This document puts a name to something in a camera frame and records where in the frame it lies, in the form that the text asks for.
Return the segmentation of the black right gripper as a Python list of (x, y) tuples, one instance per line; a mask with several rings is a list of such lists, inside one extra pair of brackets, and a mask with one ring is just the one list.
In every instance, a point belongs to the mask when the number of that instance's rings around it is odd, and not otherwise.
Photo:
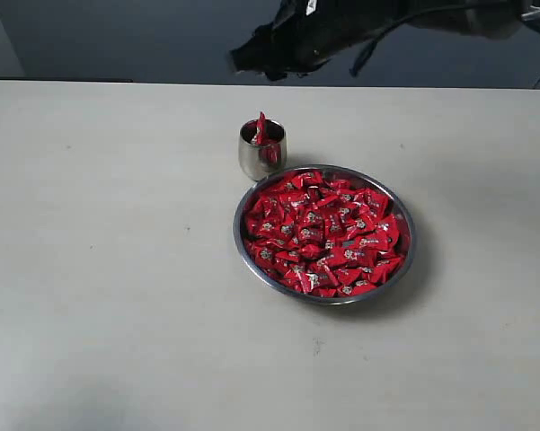
[(308, 75), (385, 26), (385, 1), (282, 1), (270, 34), (230, 49), (228, 65), (235, 73), (265, 73), (271, 81)]

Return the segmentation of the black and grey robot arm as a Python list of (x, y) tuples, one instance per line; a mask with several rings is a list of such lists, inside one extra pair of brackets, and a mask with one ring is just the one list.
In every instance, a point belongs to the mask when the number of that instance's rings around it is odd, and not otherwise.
[(520, 26), (540, 34), (540, 1), (283, 1), (270, 22), (229, 51), (228, 63), (275, 82), (309, 75), (360, 45), (350, 68), (357, 77), (381, 41), (404, 25), (488, 40)]

